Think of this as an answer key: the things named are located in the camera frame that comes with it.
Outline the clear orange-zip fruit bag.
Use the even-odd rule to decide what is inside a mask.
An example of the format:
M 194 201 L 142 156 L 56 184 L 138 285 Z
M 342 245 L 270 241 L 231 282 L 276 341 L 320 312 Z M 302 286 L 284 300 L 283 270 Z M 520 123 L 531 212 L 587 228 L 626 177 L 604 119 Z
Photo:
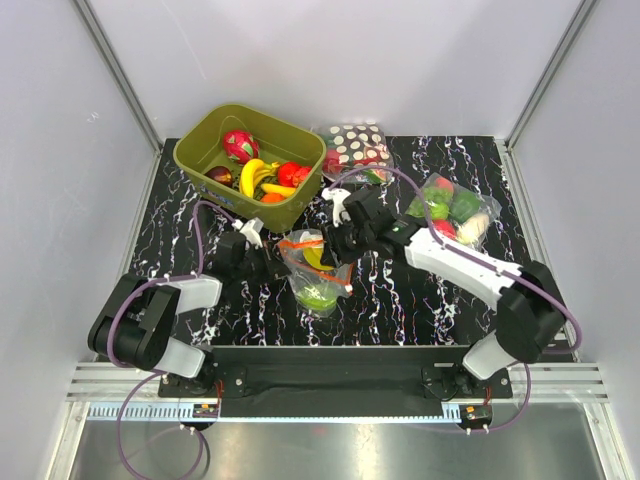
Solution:
M 342 265 L 331 271 L 318 271 L 313 269 L 305 261 L 303 257 L 303 250 L 305 248 L 324 248 L 324 240 L 320 230 L 304 229 L 292 231 L 278 242 L 277 247 L 284 263 L 290 269 L 288 281 L 294 297 L 295 293 L 302 287 L 313 284 L 327 284 L 331 286 L 337 295 L 337 303 L 340 297 L 348 298 L 353 293 L 353 286 L 351 284 L 352 264 Z M 337 308 L 336 303 L 336 305 L 329 310 L 317 311 L 305 308 L 298 301 L 297 303 L 311 315 L 320 318 L 328 317 Z

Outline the orange fake persimmon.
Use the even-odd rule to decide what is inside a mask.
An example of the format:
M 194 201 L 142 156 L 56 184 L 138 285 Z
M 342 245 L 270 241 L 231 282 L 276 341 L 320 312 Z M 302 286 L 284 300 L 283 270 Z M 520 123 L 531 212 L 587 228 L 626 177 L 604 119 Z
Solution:
M 268 204 L 272 204 L 272 203 L 279 203 L 281 201 L 283 201 L 285 199 L 285 197 L 281 194 L 278 193 L 267 193 L 265 194 L 261 201 L 263 203 L 268 203 Z

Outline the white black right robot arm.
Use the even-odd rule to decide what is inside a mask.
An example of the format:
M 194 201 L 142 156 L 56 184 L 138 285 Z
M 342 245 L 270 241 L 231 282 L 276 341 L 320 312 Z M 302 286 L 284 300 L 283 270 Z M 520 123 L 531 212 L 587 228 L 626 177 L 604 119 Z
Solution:
M 515 363 L 539 360 L 568 319 L 557 284 L 544 264 L 524 266 L 466 247 L 410 215 L 398 217 L 377 189 L 351 193 L 326 188 L 331 221 L 322 229 L 322 264 L 351 264 L 367 252 L 433 273 L 483 301 L 496 314 L 492 332 L 477 341 L 454 371 L 466 396 L 486 389 L 490 377 Z

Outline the green fake starfruit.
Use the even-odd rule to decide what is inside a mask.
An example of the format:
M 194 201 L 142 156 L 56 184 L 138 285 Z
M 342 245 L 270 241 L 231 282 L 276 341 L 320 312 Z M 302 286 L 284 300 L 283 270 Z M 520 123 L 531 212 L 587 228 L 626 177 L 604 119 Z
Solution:
M 295 297 L 301 305 L 310 310 L 329 310 L 337 303 L 334 289 L 327 284 L 304 286 L 295 293 Z

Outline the yellow fake starfruit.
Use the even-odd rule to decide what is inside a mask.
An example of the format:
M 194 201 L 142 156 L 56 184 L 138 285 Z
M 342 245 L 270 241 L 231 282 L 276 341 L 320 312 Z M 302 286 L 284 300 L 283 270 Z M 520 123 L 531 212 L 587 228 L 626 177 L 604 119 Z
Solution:
M 303 257 L 305 261 L 315 270 L 318 271 L 331 271 L 333 266 L 325 265 L 322 262 L 322 247 L 308 247 L 303 250 Z

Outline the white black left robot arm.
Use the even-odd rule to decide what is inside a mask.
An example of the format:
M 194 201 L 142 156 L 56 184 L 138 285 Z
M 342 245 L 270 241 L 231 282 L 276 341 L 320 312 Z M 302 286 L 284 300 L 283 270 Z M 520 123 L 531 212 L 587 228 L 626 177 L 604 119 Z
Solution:
M 271 283 L 289 273 L 264 245 L 226 232 L 211 267 L 200 275 L 153 280 L 122 276 L 89 330 L 88 348 L 118 366 L 181 376 L 190 393 L 206 395 L 215 386 L 216 372 L 205 365 L 203 350 L 172 336 L 177 316 L 215 307 L 227 287 L 249 280 Z

